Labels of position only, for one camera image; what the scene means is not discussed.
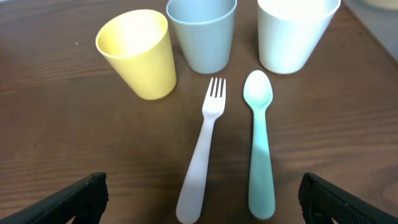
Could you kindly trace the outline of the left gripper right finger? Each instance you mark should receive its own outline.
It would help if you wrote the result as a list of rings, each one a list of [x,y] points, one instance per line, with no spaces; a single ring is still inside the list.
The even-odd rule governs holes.
[[[306,224],[397,224],[397,217],[311,172],[303,175],[298,199]]]

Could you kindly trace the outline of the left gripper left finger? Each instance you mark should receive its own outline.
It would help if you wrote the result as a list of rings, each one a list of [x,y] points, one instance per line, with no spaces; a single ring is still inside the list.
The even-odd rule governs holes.
[[[106,210],[109,193],[106,174],[95,172],[49,197],[1,219],[1,223],[98,224]]]

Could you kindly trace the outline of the yellow plastic cup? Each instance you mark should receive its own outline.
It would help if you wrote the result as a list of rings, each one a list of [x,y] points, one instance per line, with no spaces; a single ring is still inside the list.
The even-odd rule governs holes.
[[[163,98],[176,86],[169,24],[162,13],[138,9],[118,15],[98,31],[95,45],[142,99]]]

